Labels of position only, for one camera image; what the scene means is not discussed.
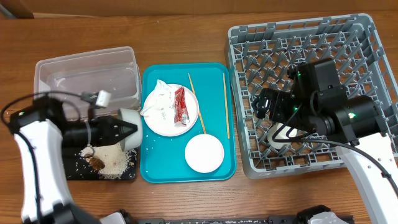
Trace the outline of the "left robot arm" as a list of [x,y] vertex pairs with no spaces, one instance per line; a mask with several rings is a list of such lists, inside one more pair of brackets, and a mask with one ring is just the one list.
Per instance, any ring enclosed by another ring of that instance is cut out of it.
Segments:
[[134,223],[125,210],[97,219],[78,207],[70,194],[62,149],[64,147],[109,146],[119,143],[123,150],[142,143],[141,116],[136,110],[121,108],[117,116],[95,115],[107,107],[105,91],[82,93],[89,104],[88,120],[68,121],[56,91],[28,95],[32,104],[2,120],[19,146],[24,178],[23,223]]

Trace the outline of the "pink bowl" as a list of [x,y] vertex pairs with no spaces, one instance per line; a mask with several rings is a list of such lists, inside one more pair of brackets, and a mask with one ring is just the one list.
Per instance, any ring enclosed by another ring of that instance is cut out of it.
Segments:
[[206,174],[219,168],[224,160],[224,148],[219,139],[210,134],[199,134],[187,143],[185,160],[196,172]]

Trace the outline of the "grey bowl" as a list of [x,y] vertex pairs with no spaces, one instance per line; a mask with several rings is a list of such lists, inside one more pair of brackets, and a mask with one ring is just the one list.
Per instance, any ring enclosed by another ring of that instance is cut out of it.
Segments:
[[121,149],[128,151],[135,149],[142,144],[143,140],[143,128],[142,118],[138,111],[120,108],[118,111],[118,118],[124,121],[121,131],[127,136],[120,141]]

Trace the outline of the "white napkin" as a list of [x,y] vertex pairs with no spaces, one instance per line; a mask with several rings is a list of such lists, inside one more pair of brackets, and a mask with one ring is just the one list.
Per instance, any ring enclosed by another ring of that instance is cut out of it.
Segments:
[[171,122],[175,116],[175,89],[157,80],[154,91],[147,97],[141,116]]

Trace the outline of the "large white round plate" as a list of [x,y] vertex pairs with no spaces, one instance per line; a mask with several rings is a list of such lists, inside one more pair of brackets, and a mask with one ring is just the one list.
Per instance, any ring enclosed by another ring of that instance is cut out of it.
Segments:
[[198,119],[198,102],[194,94],[187,87],[185,89],[185,101],[189,114],[189,122],[186,126],[181,123],[162,121],[161,119],[144,117],[146,125],[156,134],[166,137],[175,137],[189,131]]

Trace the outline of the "red snack wrapper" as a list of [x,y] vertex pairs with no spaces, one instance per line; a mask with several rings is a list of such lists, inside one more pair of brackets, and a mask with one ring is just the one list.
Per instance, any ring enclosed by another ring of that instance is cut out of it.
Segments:
[[180,87],[177,91],[175,91],[175,117],[174,123],[181,123],[186,126],[189,122],[189,114],[185,101],[185,89],[184,87]]

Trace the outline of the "white rice pile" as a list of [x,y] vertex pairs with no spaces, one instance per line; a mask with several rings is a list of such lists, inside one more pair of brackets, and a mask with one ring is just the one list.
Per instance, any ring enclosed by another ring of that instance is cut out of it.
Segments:
[[[89,174],[97,174],[100,179],[132,180],[136,177],[137,151],[123,151],[120,143],[101,147],[86,146],[78,155],[86,162],[83,168],[90,169]],[[105,168],[100,171],[94,170],[89,163],[92,157],[101,159]]]

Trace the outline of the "white cup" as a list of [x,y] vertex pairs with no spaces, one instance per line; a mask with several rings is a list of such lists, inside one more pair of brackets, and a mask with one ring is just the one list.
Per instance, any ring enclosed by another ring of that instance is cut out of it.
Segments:
[[[275,142],[272,140],[273,135],[277,132],[278,129],[282,127],[282,123],[276,123],[275,125],[271,126],[271,128],[267,132],[267,140],[268,143],[275,149],[281,149],[284,146],[289,146],[291,145],[290,142]],[[289,126],[286,126],[284,129],[282,129],[277,135],[276,139],[289,139],[296,137],[297,135],[297,129],[291,128]]]

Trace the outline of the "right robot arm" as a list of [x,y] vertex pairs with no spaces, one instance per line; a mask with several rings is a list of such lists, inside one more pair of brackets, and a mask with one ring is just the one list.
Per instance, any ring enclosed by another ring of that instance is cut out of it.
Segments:
[[366,95],[348,98],[331,58],[301,63],[288,77],[289,92],[264,88],[251,104],[257,118],[275,123],[269,143],[335,147],[371,221],[397,223],[397,164],[381,108]]

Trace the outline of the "brown food piece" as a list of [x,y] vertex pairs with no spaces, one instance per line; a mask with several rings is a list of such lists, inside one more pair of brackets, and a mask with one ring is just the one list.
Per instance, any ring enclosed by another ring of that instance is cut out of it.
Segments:
[[100,171],[105,168],[104,162],[101,159],[98,159],[95,157],[92,157],[89,160],[89,163],[90,163],[90,166],[92,166],[92,168],[96,171]]

